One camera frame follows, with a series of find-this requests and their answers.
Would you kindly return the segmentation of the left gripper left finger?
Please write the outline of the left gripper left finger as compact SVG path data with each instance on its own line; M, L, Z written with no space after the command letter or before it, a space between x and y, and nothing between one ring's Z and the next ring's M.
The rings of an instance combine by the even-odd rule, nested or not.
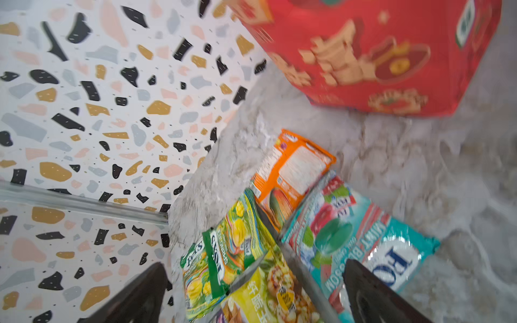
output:
M86 323L158 322L168 285L165 266L154 263L125 286Z

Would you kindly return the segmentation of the orange snack packet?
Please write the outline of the orange snack packet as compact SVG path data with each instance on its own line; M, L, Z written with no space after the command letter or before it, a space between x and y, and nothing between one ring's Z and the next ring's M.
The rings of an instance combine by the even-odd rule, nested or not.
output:
M312 141L282 130L252 176L250 189L276 232L336 157Z

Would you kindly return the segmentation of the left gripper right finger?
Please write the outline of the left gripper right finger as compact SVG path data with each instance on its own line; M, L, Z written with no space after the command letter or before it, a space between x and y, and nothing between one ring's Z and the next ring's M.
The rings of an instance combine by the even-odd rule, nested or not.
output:
M347 260L343 281L355 322L431 323L357 260Z

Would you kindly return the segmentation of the green snack packet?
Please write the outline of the green snack packet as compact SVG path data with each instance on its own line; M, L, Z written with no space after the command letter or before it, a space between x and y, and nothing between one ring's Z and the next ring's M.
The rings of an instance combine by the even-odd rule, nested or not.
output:
M211 254L207 251L207 242L203 236L180 258L186 318L190 322L211 312L226 297L223 289L212 282L211 261Z

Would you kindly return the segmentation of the red paper bag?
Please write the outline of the red paper bag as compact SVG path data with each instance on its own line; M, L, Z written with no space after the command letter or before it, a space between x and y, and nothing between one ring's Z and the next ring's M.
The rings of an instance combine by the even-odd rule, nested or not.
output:
M497 30L500 0L227 1L315 105L454 114Z

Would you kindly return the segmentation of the yellow green Fox's candy bag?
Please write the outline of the yellow green Fox's candy bag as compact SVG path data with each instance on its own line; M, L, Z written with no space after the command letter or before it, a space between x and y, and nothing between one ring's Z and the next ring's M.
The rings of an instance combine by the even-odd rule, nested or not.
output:
M273 245L250 188L244 190L221 222L202 236L215 298L226 295L234 281Z

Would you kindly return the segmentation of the yellow snack packet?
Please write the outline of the yellow snack packet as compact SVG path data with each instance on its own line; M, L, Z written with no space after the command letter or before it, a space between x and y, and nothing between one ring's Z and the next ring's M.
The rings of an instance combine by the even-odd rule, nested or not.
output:
M220 304L211 322L322 322L278 246Z

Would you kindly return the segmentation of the teal snack packet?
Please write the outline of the teal snack packet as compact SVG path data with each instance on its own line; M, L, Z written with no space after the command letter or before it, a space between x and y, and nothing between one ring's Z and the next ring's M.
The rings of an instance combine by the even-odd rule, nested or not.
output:
M352 322L343 273L355 260L395 292L440 247L327 172L293 214L281 240L307 268L342 322Z

